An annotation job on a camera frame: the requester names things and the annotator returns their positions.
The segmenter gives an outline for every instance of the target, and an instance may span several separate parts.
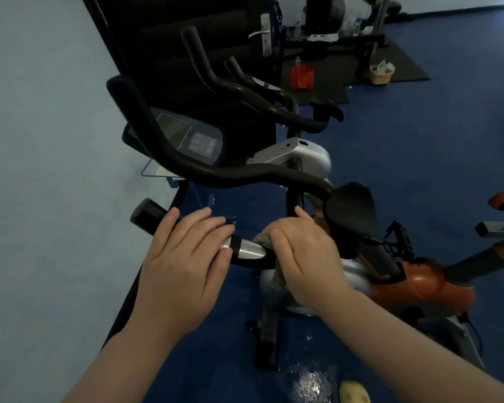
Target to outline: black baseboard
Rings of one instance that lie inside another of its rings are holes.
[[[428,13],[407,14],[407,17],[411,18],[412,20],[417,20],[417,19],[421,19],[421,18],[444,17],[447,15],[458,15],[458,14],[472,14],[472,13],[494,11],[494,10],[504,10],[504,4],[503,5],[490,5],[487,7],[460,8],[458,10],[430,11]]]

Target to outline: beige basket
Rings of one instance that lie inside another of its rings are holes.
[[[387,69],[386,74],[377,74],[376,71],[377,65],[370,66],[370,80],[374,85],[386,85],[394,73],[392,69]]]

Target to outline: gray cloth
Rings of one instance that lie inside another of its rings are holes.
[[[254,240],[252,241],[257,244],[261,244],[269,250],[274,250],[272,247],[271,237],[268,233],[260,233],[254,237]],[[284,275],[282,274],[282,267],[280,266],[278,259],[276,259],[275,274],[272,277],[272,288],[276,291],[288,290]]]

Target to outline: forearm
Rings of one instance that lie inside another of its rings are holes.
[[[331,300],[320,315],[404,401],[504,402],[503,384],[361,293]]]
[[[108,341],[63,402],[142,401],[174,345],[126,327]]]

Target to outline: person's right hand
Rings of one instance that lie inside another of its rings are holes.
[[[295,300],[320,312],[322,306],[352,289],[332,238],[300,207],[295,212],[298,217],[277,220],[264,232],[270,233]]]

